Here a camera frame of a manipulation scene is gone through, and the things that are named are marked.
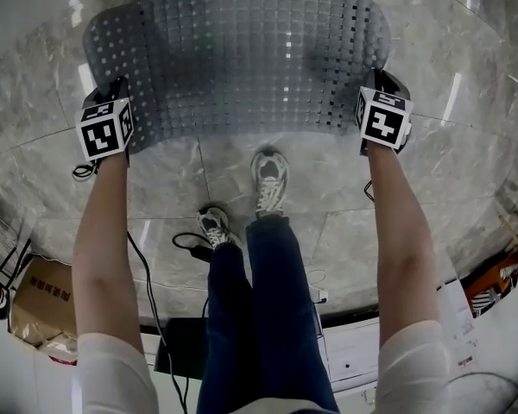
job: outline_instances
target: sneaker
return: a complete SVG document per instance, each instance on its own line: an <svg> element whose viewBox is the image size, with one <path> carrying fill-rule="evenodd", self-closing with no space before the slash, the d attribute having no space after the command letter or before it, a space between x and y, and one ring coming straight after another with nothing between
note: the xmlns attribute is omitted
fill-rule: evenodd
<svg viewBox="0 0 518 414"><path fill-rule="evenodd" d="M289 179L289 164L274 151L259 152L251 161L251 174L256 185L257 217L282 215L282 203L286 196Z"/></svg>
<svg viewBox="0 0 518 414"><path fill-rule="evenodd" d="M205 207L198 212L196 220L213 250L225 242L237 243L236 236L228 229L228 217L219 207Z"/></svg>

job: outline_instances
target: cardboard box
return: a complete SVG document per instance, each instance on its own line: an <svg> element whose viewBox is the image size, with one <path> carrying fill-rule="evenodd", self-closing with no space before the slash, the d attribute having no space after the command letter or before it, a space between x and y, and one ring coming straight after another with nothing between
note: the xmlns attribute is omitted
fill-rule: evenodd
<svg viewBox="0 0 518 414"><path fill-rule="evenodd" d="M52 359L77 360L71 267L34 256L17 288L11 333Z"/></svg>

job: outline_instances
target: floor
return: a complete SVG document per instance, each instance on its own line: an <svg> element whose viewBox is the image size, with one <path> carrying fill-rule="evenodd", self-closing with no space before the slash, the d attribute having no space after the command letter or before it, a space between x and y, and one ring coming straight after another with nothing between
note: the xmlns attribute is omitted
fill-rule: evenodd
<svg viewBox="0 0 518 414"><path fill-rule="evenodd" d="M92 88L81 36L99 11L129 1L0 0L4 246L21 232L32 235L34 249L71 259L92 188L71 178L83 159L73 113ZM507 244L497 211L508 216L518 207L518 0L374 1L391 27L386 68L415 102L400 160L446 280ZM208 202L222 204L243 236L253 219L250 161L267 143L291 165L286 211L310 282L328 292L321 311L376 302L374 210L363 194L370 176L357 135L198 136L131 159L129 230L152 268L162 317L198 316L206 298L207 265L174 248L171 237L196 230L195 212ZM149 316L143 267L130 257Z"/></svg>

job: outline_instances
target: fiducial marker cube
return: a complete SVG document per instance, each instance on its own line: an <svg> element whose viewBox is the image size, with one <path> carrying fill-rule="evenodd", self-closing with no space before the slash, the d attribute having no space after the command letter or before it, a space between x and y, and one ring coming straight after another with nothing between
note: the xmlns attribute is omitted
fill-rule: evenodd
<svg viewBox="0 0 518 414"><path fill-rule="evenodd" d="M368 87L361 87L355 121L361 137L399 149L411 131L414 103Z"/></svg>
<svg viewBox="0 0 518 414"><path fill-rule="evenodd" d="M79 110L75 120L80 146L87 161L124 152L134 134L129 98Z"/></svg>

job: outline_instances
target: forearm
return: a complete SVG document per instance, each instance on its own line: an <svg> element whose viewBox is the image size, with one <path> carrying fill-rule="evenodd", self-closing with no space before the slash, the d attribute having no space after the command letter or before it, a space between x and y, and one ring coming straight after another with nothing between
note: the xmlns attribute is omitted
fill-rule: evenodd
<svg viewBox="0 0 518 414"><path fill-rule="evenodd" d="M127 249L127 160L104 160L82 217L73 252L79 335L99 332L142 351L136 291Z"/></svg>
<svg viewBox="0 0 518 414"><path fill-rule="evenodd" d="M130 275L124 154L111 156L100 166L80 222L73 261L77 279L107 281Z"/></svg>
<svg viewBox="0 0 518 414"><path fill-rule="evenodd" d="M388 147L369 143L378 234L380 342L413 323L437 319L432 237L426 218Z"/></svg>

